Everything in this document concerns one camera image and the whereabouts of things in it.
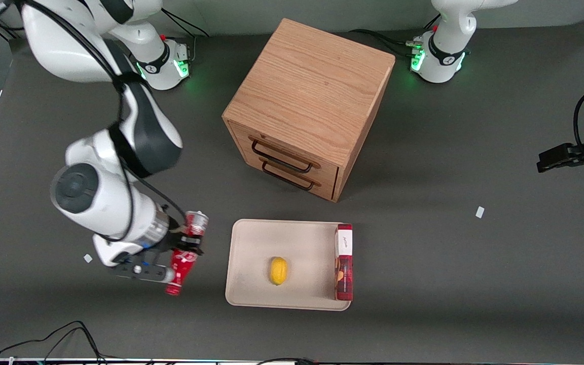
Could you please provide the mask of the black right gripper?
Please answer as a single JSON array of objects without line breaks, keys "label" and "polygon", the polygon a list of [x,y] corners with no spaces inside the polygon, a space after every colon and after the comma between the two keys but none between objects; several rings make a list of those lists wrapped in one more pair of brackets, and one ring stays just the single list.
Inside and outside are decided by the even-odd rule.
[{"label": "black right gripper", "polygon": [[187,252],[204,255],[202,250],[203,235],[185,234],[186,225],[180,224],[174,218],[169,218],[168,231],[159,242],[159,252],[172,251],[170,263],[182,264],[187,261]]}]

